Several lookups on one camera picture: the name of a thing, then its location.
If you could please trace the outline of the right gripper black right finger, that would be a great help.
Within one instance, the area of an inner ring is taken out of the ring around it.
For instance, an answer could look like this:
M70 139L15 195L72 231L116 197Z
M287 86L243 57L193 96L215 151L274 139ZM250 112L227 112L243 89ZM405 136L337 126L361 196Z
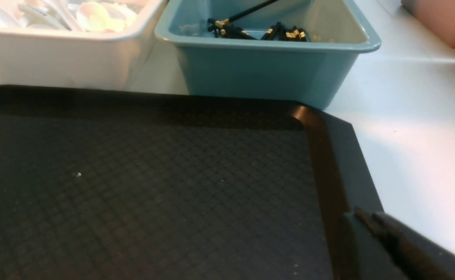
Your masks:
M354 209L354 216L379 241L409 280L455 280L455 255L384 212Z

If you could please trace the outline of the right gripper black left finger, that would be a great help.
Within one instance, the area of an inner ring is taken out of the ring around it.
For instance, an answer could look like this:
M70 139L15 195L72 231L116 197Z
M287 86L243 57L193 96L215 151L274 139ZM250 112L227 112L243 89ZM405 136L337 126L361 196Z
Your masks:
M336 280L405 280L381 243L352 213L341 215L334 238Z

